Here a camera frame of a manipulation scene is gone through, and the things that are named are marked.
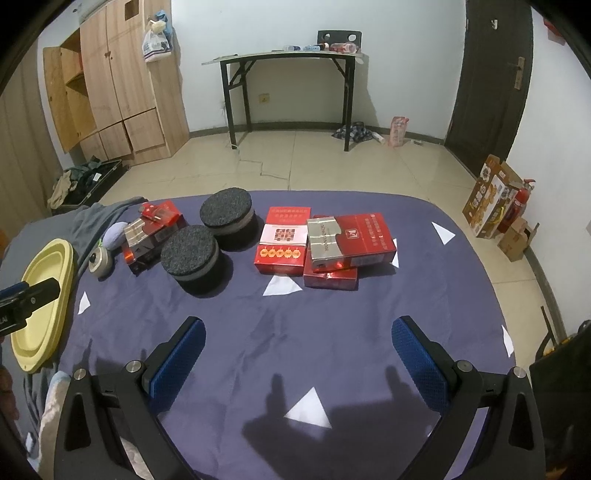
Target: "dark door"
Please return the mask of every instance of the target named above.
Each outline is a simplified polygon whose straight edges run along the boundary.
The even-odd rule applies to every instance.
[[[525,0],[466,0],[466,15],[462,75],[445,145],[478,175],[489,154],[506,160],[515,139],[530,84],[533,25]]]

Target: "plastic lid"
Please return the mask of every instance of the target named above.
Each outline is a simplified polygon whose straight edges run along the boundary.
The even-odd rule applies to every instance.
[[[47,244],[27,267],[22,280],[34,285],[48,278],[60,284],[60,296],[33,312],[27,326],[11,334],[12,351],[25,372],[34,372],[57,348],[72,287],[72,246],[62,239]]]

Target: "table top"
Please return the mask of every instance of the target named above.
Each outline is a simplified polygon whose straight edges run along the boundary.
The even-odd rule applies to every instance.
[[[363,63],[364,53],[338,53],[335,51],[287,51],[287,50],[275,50],[275,51],[264,51],[259,53],[248,53],[243,55],[226,55],[224,57],[217,57],[213,60],[206,61],[201,65],[211,65],[212,63],[236,63],[239,61],[248,60],[265,60],[265,59],[284,59],[284,58],[316,58],[316,59],[350,59],[354,58],[357,61]]]
[[[110,277],[86,271],[60,369],[116,372],[145,359],[189,315],[207,340],[170,411],[160,419],[187,463],[217,480],[398,478],[439,419],[392,347],[392,321],[410,315],[454,359],[506,374],[515,365],[491,282],[460,228],[429,202],[361,192],[251,192],[259,217],[270,206],[313,214],[381,212],[398,245],[398,265],[359,271],[356,291],[306,288],[264,296],[270,275],[254,267],[256,246],[224,253],[227,283],[208,296],[185,293],[156,264],[135,277],[122,255]],[[199,224],[207,196],[174,199]],[[138,217],[129,208],[121,220]],[[455,236],[442,242],[432,222]],[[304,397],[330,427],[285,418]],[[485,409],[450,472],[463,470]]]

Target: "sponge puck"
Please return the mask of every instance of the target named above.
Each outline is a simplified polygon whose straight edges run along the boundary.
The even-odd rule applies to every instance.
[[[164,270],[191,294],[213,290],[221,282],[223,263],[216,239],[207,227],[190,225],[174,233],[164,245]]]
[[[223,250],[239,250],[256,237],[258,222],[246,190],[231,187],[214,193],[201,205],[199,216]]]

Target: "red fire extinguisher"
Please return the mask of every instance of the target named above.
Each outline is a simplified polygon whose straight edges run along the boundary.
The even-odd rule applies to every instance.
[[[534,189],[534,185],[532,185],[534,182],[535,180],[533,179],[525,179],[523,181],[523,188],[519,189],[515,195],[515,198],[513,199],[513,202],[511,202],[511,205],[507,209],[507,213],[497,227],[497,230],[500,233],[505,233],[515,221],[515,219],[523,213],[525,210],[525,205],[530,199],[531,191]]]

